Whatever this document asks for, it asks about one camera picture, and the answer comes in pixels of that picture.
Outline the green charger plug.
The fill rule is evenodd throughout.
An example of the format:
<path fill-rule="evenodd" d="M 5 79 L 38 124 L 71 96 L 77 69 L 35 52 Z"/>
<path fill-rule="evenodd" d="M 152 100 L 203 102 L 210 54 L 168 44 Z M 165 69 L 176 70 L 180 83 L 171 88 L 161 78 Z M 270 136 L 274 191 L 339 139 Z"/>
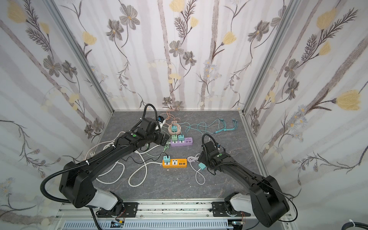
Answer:
<path fill-rule="evenodd" d="M 172 135 L 172 136 L 171 136 L 171 140 L 172 140 L 173 142 L 178 141 L 178 136 L 177 136 L 177 135 Z"/>

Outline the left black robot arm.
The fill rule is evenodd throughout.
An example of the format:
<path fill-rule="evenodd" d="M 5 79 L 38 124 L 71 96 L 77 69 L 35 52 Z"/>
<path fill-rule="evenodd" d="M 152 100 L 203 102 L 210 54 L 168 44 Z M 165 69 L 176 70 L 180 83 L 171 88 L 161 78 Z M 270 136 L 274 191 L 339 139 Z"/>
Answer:
<path fill-rule="evenodd" d="M 78 209 L 100 207 L 112 210 L 118 203 L 118 197 L 98 190 L 93 181 L 119 159 L 147 144 L 165 146 L 169 135 L 161 133 L 163 124 L 164 118 L 158 114 L 154 118 L 143 115 L 134 127 L 117 137 L 110 147 L 79 163 L 69 162 L 63 170 L 46 177 L 40 185 L 41 193 L 52 201 L 70 203 Z M 46 190 L 47 182 L 57 176 L 61 176 L 59 191 L 64 198 L 55 197 Z"/>

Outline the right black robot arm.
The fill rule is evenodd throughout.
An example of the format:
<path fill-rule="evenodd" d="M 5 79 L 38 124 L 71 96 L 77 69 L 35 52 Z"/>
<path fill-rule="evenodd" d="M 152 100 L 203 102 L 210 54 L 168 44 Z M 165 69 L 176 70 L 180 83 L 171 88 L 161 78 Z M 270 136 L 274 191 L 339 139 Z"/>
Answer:
<path fill-rule="evenodd" d="M 221 207 L 212 208 L 214 215 L 236 216 L 244 213 L 254 215 L 265 227 L 280 221 L 290 223 L 297 220 L 299 213 L 296 205 L 282 192 L 277 180 L 271 175 L 264 177 L 252 172 L 238 163 L 210 134 L 201 138 L 202 152 L 198 161 L 204 164 L 212 175 L 221 172 L 229 175 L 248 190 L 248 195 L 234 192 L 221 203 Z"/>

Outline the small teal charger plug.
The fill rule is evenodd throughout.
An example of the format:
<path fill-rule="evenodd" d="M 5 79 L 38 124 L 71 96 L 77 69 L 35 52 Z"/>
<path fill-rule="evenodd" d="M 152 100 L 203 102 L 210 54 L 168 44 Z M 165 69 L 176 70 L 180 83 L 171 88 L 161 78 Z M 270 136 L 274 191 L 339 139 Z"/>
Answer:
<path fill-rule="evenodd" d="M 200 170 L 205 170 L 206 169 L 206 166 L 203 164 L 203 163 L 199 163 L 198 164 L 198 167 L 200 168 Z"/>

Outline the orange power strip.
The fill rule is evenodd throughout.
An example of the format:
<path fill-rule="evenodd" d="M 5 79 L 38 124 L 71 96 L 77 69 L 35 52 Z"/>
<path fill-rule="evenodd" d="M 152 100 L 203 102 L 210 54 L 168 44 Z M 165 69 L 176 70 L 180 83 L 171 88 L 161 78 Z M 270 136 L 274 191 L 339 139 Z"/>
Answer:
<path fill-rule="evenodd" d="M 165 169 L 186 168 L 187 167 L 187 159 L 170 159 L 170 162 L 163 161 L 162 166 Z"/>

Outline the purple power strip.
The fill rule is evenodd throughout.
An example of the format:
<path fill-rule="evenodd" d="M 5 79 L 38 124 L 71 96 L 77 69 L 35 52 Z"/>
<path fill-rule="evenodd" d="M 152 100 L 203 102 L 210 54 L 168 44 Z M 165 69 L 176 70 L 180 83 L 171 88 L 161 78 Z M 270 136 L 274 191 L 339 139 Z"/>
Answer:
<path fill-rule="evenodd" d="M 193 139 L 191 137 L 185 138 L 184 140 L 179 141 L 171 141 L 171 147 L 185 147 L 185 146 L 192 146 Z"/>

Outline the large teal charger plug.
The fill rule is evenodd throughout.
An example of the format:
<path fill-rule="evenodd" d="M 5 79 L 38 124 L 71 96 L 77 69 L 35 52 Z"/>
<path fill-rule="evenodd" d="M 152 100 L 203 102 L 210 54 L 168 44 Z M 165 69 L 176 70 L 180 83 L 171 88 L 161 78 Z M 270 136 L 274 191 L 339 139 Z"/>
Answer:
<path fill-rule="evenodd" d="M 165 165 L 169 165 L 170 162 L 171 162 L 170 156 L 164 156 L 163 157 L 163 162 L 164 162 Z"/>

